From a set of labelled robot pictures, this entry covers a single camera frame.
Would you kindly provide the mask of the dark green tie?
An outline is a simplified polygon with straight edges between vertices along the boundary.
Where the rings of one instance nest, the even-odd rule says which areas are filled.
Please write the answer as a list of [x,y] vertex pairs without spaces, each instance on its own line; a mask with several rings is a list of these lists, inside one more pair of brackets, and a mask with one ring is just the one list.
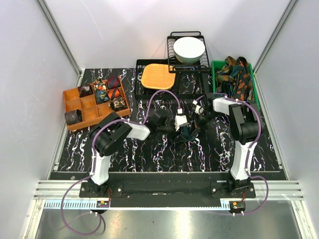
[[199,133],[200,133],[200,130],[197,128],[182,126],[179,128],[177,141],[180,141],[180,142],[194,141]]

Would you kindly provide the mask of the brown blue tie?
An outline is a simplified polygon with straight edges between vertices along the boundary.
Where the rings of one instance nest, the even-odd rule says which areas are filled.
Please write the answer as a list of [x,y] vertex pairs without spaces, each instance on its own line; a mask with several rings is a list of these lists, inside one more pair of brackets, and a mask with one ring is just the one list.
[[82,122],[82,114],[79,109],[66,112],[64,117],[67,125],[73,125]]

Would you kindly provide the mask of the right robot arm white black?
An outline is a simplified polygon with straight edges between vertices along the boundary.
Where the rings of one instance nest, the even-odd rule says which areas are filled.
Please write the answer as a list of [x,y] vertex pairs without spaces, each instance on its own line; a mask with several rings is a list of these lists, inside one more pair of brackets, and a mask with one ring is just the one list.
[[226,191],[231,197],[240,196],[250,186],[252,156],[263,131],[257,103],[231,99],[223,93],[208,93],[194,100],[192,109],[191,137],[207,130],[208,122],[218,114],[228,116],[230,133],[235,141],[235,154],[226,181]]

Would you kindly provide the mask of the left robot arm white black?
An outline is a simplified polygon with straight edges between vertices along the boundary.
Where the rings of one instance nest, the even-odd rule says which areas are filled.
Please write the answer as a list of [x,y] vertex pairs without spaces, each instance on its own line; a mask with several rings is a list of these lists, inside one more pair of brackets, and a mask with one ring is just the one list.
[[171,121],[167,117],[153,113],[145,123],[137,123],[110,113],[98,123],[90,133],[92,141],[92,168],[89,182],[90,191],[96,197],[103,197],[108,190],[109,167],[112,155],[118,151],[127,138],[144,141],[151,134],[160,132],[175,136],[183,126],[187,126],[187,117],[182,110]]

